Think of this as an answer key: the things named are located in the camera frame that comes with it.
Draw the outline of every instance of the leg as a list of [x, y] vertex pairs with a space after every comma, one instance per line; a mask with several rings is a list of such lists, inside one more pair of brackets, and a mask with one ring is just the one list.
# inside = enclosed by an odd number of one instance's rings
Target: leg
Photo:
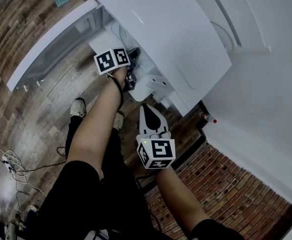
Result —
[[73, 137], [76, 133], [77, 128], [80, 126], [81, 122], [83, 121], [83, 117], [85, 116], [85, 114], [86, 114], [86, 106], [85, 106], [84, 100], [81, 98], [75, 99], [70, 107], [70, 124], [69, 124], [66, 144], [65, 144], [66, 159], [70, 152]]
[[129, 233], [150, 232], [153, 228], [145, 197], [137, 187], [135, 177], [124, 163], [118, 130], [113, 128], [102, 162], [104, 195], [107, 205], [107, 226]]

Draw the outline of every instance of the wristband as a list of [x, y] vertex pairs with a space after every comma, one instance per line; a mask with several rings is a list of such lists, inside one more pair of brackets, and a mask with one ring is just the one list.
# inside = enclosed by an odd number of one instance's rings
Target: wristband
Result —
[[114, 83], [117, 85], [118, 87], [118, 90], [119, 90], [119, 93], [120, 93], [120, 104], [119, 104], [119, 107], [117, 109], [117, 111], [119, 111], [124, 103], [124, 94], [123, 94], [123, 90], [122, 90], [122, 87], [120, 85], [120, 83], [117, 81], [117, 79], [115, 77], [113, 77], [111, 74], [109, 74], [109, 77], [111, 79], [113, 79]]

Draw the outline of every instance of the person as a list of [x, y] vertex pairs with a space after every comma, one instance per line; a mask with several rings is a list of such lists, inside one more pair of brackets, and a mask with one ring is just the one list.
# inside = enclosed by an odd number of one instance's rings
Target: person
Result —
[[[117, 111], [126, 75], [125, 67], [112, 74], [86, 116], [84, 101], [73, 102], [67, 161], [38, 212], [33, 239], [171, 239], [153, 228], [145, 197], [121, 154], [124, 118]], [[155, 178], [189, 239], [243, 239], [210, 219], [171, 167]]]

